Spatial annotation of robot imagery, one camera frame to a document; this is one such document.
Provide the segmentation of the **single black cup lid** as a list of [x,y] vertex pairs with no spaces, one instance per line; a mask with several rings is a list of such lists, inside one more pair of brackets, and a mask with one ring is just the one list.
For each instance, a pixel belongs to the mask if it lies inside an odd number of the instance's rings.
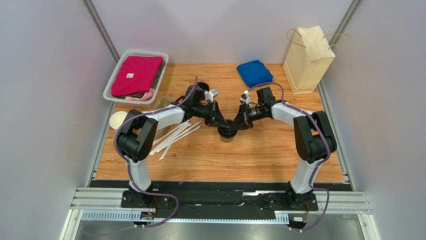
[[223,139],[232,139],[236,136],[237,130],[229,130],[228,128],[218,127],[218,134]]

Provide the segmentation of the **stack of paper cups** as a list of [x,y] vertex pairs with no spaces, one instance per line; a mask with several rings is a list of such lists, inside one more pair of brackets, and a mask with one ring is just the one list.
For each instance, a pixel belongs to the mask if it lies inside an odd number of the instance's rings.
[[109,118],[109,126],[116,132],[118,128],[123,124],[127,117],[128,113],[125,111],[118,111],[115,112],[110,118]]

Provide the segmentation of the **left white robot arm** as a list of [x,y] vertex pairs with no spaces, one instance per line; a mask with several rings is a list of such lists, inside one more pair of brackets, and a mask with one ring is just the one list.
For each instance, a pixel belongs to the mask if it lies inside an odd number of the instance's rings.
[[122,157],[129,174],[129,186],[132,190],[151,196],[148,189],[152,185],[149,177],[147,157],[152,150],[158,130],[181,124],[192,117],[201,118],[208,127],[229,129],[230,124],[220,112],[218,103],[210,100],[202,103],[205,92],[198,84],[188,87],[185,95],[176,102],[155,110],[140,112],[129,111],[117,129],[113,144]]

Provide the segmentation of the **stack of black lids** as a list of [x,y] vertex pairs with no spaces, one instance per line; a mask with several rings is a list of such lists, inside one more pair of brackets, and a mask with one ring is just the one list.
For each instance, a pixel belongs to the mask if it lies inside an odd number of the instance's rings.
[[198,82],[197,85],[204,92],[208,92],[210,90],[210,86],[206,82]]

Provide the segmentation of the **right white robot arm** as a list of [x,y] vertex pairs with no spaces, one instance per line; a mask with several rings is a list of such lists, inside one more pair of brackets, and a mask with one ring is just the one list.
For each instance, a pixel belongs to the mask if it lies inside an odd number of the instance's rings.
[[299,156],[296,172],[288,183],[286,200],[289,204],[306,202],[314,191],[313,182],[321,166],[337,149],[337,142],[328,115],[324,111],[309,112],[285,100],[277,100],[270,87],[256,92],[257,105],[241,103],[229,126],[231,132],[251,129],[254,121],[271,118],[294,130],[295,147]]

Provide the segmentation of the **single brown paper cup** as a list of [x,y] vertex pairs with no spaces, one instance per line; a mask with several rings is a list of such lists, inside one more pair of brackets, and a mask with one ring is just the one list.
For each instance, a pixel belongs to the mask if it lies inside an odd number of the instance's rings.
[[227,138],[227,137],[220,136],[220,140],[224,143],[230,143],[233,141],[233,139],[234,139],[233,137]]

